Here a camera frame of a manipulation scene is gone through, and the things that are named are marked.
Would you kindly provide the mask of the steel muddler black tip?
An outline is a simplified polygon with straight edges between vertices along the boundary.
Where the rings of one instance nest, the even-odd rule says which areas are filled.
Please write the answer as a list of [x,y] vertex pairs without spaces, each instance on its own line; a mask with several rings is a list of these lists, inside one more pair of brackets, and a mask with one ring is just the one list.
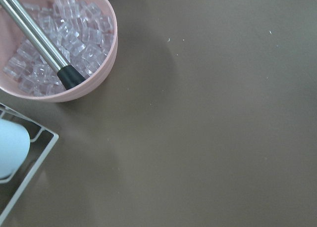
[[85,78],[51,42],[50,38],[28,14],[19,0],[0,0],[0,5],[56,73],[66,90],[72,89],[85,81]]

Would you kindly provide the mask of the pink bowl of ice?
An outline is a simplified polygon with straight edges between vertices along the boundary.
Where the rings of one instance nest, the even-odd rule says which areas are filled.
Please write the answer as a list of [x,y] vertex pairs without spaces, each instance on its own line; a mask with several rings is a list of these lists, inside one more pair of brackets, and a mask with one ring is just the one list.
[[[30,100],[38,100],[44,102],[66,102],[75,100],[87,95],[96,89],[109,75],[117,55],[118,47],[118,30],[115,12],[109,0],[85,0],[94,2],[104,14],[111,16],[114,26],[113,43],[109,53],[100,68],[88,79],[75,70],[57,49],[53,48],[52,43],[44,43],[44,57],[49,61],[49,65],[53,71],[61,78],[66,91],[51,96],[31,96],[18,88],[18,83],[9,79],[4,72],[0,74],[0,88],[4,92]],[[9,58],[14,54],[15,50],[23,37],[23,32],[15,24],[14,20],[6,12],[6,7],[0,7],[0,66],[4,67]]]

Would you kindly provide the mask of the light blue cup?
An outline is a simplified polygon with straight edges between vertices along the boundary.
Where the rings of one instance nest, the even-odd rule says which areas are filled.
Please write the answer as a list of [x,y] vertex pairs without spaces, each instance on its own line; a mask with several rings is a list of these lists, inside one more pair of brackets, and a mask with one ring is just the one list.
[[30,148],[30,136],[24,126],[0,120],[0,182],[7,183],[25,161]]

